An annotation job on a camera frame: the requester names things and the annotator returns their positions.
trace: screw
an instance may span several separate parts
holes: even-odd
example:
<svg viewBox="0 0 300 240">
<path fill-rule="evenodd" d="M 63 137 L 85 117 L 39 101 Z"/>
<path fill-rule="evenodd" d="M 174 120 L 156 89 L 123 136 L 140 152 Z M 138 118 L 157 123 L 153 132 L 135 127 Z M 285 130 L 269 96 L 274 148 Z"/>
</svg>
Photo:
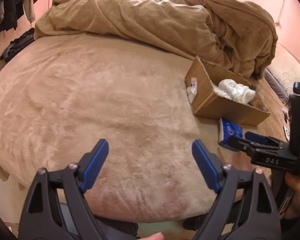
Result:
<svg viewBox="0 0 300 240">
<path fill-rule="evenodd" d="M 225 163 L 222 166 L 225 170 L 229 171 L 229 169 L 231 169 L 232 165 L 230 163 Z"/>
<path fill-rule="evenodd" d="M 78 164 L 77 164 L 77 163 L 70 163 L 70 164 L 69 164 L 69 168 L 70 168 L 71 170 L 75 170 L 77 167 L 78 167 Z"/>
<path fill-rule="evenodd" d="M 262 170 L 260 167 L 257 167 L 257 168 L 256 168 L 256 173 L 257 173 L 257 174 L 262 174 L 262 173 L 263 173 L 263 170 Z"/>
<path fill-rule="evenodd" d="M 46 173 L 46 169 L 45 168 L 40 168 L 40 169 L 38 169 L 38 174 L 39 175 L 43 175 L 43 174 L 45 174 Z"/>
</svg>

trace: blue tissue package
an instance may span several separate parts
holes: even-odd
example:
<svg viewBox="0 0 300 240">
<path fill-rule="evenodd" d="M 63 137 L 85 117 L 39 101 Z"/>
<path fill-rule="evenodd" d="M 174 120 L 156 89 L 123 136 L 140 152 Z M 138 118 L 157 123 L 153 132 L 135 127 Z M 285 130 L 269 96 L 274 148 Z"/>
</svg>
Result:
<svg viewBox="0 0 300 240">
<path fill-rule="evenodd" d="M 232 148 L 228 145 L 228 139 L 232 135 L 242 138 L 242 127 L 223 118 L 219 119 L 219 124 L 219 145 L 224 148 L 238 152 L 237 149 Z"/>
</svg>

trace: floor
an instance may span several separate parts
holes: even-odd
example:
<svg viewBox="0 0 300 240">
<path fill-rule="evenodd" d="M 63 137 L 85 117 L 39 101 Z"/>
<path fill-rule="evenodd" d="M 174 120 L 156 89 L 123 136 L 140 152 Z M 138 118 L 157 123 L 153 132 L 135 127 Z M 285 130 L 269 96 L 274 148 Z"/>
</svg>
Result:
<svg viewBox="0 0 300 240">
<path fill-rule="evenodd" d="M 6 182 L 0 180 L 0 217 L 4 222 L 19 223 L 26 194 L 27 189 L 20 190 L 17 180 L 12 176 Z M 182 221 L 139 224 L 138 235 L 141 237 L 157 232 L 162 232 L 165 240 L 188 240 L 194 235 L 194 231 L 182 228 Z"/>
</svg>

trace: hand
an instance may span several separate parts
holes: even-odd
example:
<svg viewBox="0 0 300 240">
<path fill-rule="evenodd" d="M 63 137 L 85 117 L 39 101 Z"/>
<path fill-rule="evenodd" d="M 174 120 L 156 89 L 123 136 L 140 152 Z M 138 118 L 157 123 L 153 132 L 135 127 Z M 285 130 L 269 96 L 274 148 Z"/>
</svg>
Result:
<svg viewBox="0 0 300 240">
<path fill-rule="evenodd" d="M 292 219 L 300 216 L 300 177 L 291 173 L 285 175 L 286 183 L 291 187 L 295 194 L 284 216 L 285 219 Z"/>
<path fill-rule="evenodd" d="M 164 240 L 164 236 L 163 236 L 162 233 L 157 233 L 157 234 L 154 234 L 152 236 L 142 238 L 140 240 Z"/>
</svg>

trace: folded blanket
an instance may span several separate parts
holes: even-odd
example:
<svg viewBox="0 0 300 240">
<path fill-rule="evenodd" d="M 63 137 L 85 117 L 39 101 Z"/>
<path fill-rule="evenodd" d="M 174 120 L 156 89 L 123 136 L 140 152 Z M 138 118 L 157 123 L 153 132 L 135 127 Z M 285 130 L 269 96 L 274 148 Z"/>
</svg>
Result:
<svg viewBox="0 0 300 240">
<path fill-rule="evenodd" d="M 262 78 L 278 36 L 270 14 L 237 0 L 53 0 L 35 39 L 92 32 L 114 34 L 177 55 Z"/>
</svg>

